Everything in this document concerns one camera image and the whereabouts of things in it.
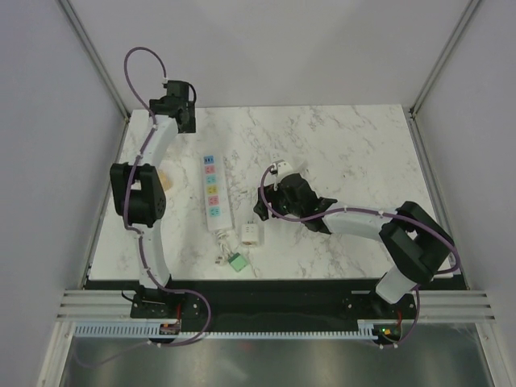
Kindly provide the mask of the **white cube plug orange logo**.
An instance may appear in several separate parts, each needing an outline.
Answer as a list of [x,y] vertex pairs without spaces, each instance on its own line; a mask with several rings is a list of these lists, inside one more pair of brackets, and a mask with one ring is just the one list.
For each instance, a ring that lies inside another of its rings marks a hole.
[[245,223],[240,230],[240,240],[243,246],[255,247],[260,244],[260,228],[254,222]]

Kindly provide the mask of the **long white power strip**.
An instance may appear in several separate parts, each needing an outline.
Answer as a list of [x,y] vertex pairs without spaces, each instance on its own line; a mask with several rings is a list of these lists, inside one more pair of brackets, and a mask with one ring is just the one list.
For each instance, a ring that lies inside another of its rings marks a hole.
[[232,229],[225,165],[219,154],[208,153],[202,156],[202,185],[208,231]]

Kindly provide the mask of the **green plug adapter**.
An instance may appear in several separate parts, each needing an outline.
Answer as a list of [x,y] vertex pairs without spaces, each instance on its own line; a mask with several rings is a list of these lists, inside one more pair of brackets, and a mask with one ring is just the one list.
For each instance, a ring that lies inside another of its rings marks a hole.
[[233,270],[237,273],[241,272],[244,268],[246,268],[248,266],[248,261],[246,260],[246,258],[240,254],[240,253],[235,253],[233,255],[231,255],[228,259],[227,259],[227,263],[233,268]]

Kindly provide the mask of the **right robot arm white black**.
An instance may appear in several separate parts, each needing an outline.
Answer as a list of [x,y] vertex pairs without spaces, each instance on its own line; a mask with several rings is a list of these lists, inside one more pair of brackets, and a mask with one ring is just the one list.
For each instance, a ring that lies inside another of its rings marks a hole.
[[415,202],[384,212],[319,197],[298,173],[276,184],[264,181],[260,181],[254,206],[261,220],[279,218],[316,233],[354,235],[385,246],[393,267],[377,282],[368,303],[378,317],[390,316],[406,293],[460,265],[451,236]]

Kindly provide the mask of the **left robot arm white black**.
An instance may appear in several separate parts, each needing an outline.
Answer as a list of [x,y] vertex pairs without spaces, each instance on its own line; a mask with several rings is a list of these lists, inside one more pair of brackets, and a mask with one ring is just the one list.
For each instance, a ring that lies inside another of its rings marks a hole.
[[133,234],[139,261],[139,285],[155,291],[149,308],[168,317],[177,308],[177,298],[166,290],[172,280],[164,259],[161,219],[167,201],[158,167],[172,141],[196,131],[197,93],[187,81],[167,80],[165,95],[148,103],[148,133],[133,163],[110,167],[110,184],[116,213],[125,230]]

